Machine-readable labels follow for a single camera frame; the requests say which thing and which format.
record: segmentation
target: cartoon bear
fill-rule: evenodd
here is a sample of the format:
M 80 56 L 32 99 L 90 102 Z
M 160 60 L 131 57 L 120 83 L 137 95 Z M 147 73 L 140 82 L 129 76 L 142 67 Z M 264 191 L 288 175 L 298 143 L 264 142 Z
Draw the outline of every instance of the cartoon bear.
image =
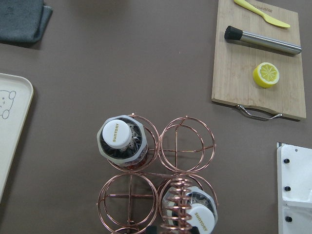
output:
M 9 92 L 6 90 L 0 90 L 0 116 L 2 116 L 3 119 L 9 117 L 15 95 L 15 91 Z

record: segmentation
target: lemon half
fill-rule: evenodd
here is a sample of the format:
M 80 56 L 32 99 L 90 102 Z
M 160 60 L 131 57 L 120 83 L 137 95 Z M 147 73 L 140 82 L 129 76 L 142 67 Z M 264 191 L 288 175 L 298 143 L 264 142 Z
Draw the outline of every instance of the lemon half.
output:
M 273 64 L 263 62 L 254 69 L 253 79 L 257 85 L 270 88 L 278 82 L 279 71 Z

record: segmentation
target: yellow knife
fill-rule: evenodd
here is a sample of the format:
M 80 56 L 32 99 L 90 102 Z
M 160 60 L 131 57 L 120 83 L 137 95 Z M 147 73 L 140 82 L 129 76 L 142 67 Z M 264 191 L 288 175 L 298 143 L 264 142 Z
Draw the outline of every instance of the yellow knife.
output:
M 262 11 L 260 11 L 259 9 L 255 8 L 253 5 L 249 4 L 248 2 L 246 2 L 245 0 L 234 0 L 235 3 L 237 3 L 238 5 L 260 15 L 263 17 L 263 19 L 273 25 L 279 26 L 279 27 L 283 27 L 283 28 L 289 28 L 290 25 L 287 23 L 284 23 L 282 21 L 279 21 L 277 19 L 274 19 L 273 17 L 263 13 Z

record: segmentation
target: table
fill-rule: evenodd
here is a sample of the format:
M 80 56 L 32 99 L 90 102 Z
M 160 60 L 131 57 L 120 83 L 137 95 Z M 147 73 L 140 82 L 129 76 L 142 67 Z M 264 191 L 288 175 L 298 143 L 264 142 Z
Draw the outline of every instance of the table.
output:
M 54 11 L 41 41 L 0 44 L 0 72 L 35 90 L 0 233 L 109 233 L 95 203 L 120 172 L 99 154 L 96 133 L 131 113 L 159 132 L 185 115 L 204 121 L 217 144 L 201 174 L 218 196 L 214 233 L 277 233 L 276 143 L 312 147 L 312 2 L 263 2 L 299 13 L 306 120 L 258 121 L 211 101 L 217 1 L 46 0 Z

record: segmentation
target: folded cloth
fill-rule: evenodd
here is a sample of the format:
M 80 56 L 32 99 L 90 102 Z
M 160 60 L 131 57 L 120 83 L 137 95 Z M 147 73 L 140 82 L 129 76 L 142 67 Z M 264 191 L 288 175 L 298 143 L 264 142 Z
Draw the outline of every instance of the folded cloth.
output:
M 0 0 L 0 40 L 40 40 L 51 14 L 43 0 Z

